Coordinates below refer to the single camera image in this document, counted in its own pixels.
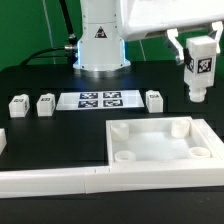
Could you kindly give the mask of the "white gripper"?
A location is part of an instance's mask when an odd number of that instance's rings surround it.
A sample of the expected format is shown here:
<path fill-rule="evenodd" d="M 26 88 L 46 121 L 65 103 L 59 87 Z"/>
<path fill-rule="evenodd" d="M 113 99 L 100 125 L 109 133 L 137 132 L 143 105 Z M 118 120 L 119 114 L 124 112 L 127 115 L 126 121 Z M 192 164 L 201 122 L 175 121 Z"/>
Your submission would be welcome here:
<path fill-rule="evenodd" d="M 178 65 L 184 63 L 184 49 L 177 40 L 181 28 L 208 25 L 208 36 L 216 42 L 224 31 L 224 0 L 119 0 L 119 35 L 134 41 L 165 32 L 165 43 Z"/>

